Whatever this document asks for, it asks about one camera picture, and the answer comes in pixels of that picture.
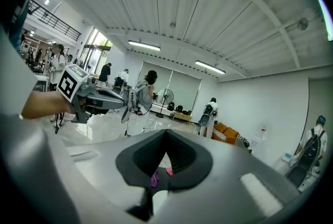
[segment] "roller blind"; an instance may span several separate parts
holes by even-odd
[[[172,72],[171,69],[163,68],[160,66],[153,65],[151,63],[144,62],[142,65],[138,80],[143,80],[149,70],[155,70],[157,73],[157,80],[154,83],[155,90],[157,92],[168,87],[171,72]]]
[[[197,93],[200,87],[201,80],[173,71],[169,89],[174,94],[175,107],[178,105],[183,106],[183,110],[192,110]]]

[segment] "cushion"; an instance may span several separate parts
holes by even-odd
[[[214,129],[220,131],[220,132],[225,132],[225,130],[227,129],[228,127],[226,125],[224,125],[223,123],[221,122],[218,122],[217,125],[214,125]]]
[[[224,135],[222,132],[216,130],[216,129],[213,129],[213,133],[218,136],[220,139],[222,139],[222,141],[225,141],[227,139],[227,136]]]
[[[232,128],[227,128],[225,132],[223,132],[224,135],[227,137],[236,137],[238,135],[238,131],[233,130]]]

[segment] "balcony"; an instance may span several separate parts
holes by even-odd
[[[71,26],[69,26],[68,24],[57,18],[50,11],[42,7],[39,3],[35,2],[34,0],[29,1],[28,14],[37,18],[39,21],[43,22],[44,24],[51,26],[55,30],[63,33],[69,38],[74,39],[75,41],[77,41],[80,36],[80,33],[76,29],[72,28]]]

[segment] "white shirt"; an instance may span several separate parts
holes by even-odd
[[[209,102],[207,105],[211,105],[213,107],[213,111],[219,112],[219,105],[216,102]]]
[[[314,134],[317,134],[318,136],[321,134],[321,132],[323,131],[323,127],[321,125],[317,125],[314,128]],[[300,142],[300,144],[302,145],[302,147],[305,146],[306,142],[312,137],[312,133],[311,130],[308,130],[306,135],[304,136],[304,138],[302,139],[302,142]],[[326,152],[326,148],[327,148],[327,133],[324,133],[323,136],[321,137],[321,151],[319,156],[321,156],[322,151]]]
[[[126,83],[128,83],[128,81],[129,81],[129,75],[125,71],[118,72],[117,77],[120,77]]]
[[[65,65],[65,57],[63,55],[60,55],[60,57],[54,55],[54,58],[52,59],[52,64],[55,67],[55,69],[59,69],[59,64]],[[60,82],[61,73],[62,71],[53,72],[53,75],[51,76],[52,84],[58,84]]]

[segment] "orange pillow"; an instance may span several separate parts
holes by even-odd
[[[236,137],[238,135],[238,131],[233,130],[232,128],[227,128],[225,132],[223,132],[224,135],[227,137]]]
[[[214,128],[223,133],[228,127],[220,122],[219,124],[214,125]]]

